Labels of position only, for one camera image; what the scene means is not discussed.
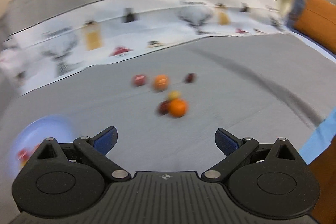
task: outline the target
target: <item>orange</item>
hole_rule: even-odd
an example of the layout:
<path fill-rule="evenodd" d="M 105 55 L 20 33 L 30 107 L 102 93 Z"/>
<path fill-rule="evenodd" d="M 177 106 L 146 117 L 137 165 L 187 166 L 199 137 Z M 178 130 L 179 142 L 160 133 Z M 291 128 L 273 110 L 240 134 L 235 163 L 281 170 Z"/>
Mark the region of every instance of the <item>orange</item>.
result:
<path fill-rule="evenodd" d="M 155 77 L 153 87 L 157 91 L 163 91 L 168 88 L 169 78 L 167 75 L 158 75 Z"/>
<path fill-rule="evenodd" d="M 188 111 L 188 103 L 182 99 L 174 99 L 169 104 L 169 114 L 173 117 L 182 117 Z"/>

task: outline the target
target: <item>blue tape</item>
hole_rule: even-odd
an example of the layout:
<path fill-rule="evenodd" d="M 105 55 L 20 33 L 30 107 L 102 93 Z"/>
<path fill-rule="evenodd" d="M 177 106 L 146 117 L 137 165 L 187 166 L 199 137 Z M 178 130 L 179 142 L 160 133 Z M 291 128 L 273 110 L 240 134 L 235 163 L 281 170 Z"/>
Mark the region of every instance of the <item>blue tape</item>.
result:
<path fill-rule="evenodd" d="M 336 108 L 313 132 L 312 136 L 299 150 L 306 164 L 311 163 L 326 150 L 336 135 Z"/>

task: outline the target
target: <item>silver screw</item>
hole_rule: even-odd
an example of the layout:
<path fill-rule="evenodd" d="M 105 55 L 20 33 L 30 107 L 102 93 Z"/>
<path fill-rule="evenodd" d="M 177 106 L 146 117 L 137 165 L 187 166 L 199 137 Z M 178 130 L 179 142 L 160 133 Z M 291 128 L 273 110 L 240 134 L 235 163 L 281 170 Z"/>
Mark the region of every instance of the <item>silver screw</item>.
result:
<path fill-rule="evenodd" d="M 124 179 L 128 176 L 128 172 L 125 170 L 115 170 L 112 172 L 112 177 L 116 179 Z"/>
<path fill-rule="evenodd" d="M 208 170 L 204 173 L 204 175 L 208 179 L 217 179 L 221 176 L 221 173 L 216 170 Z"/>

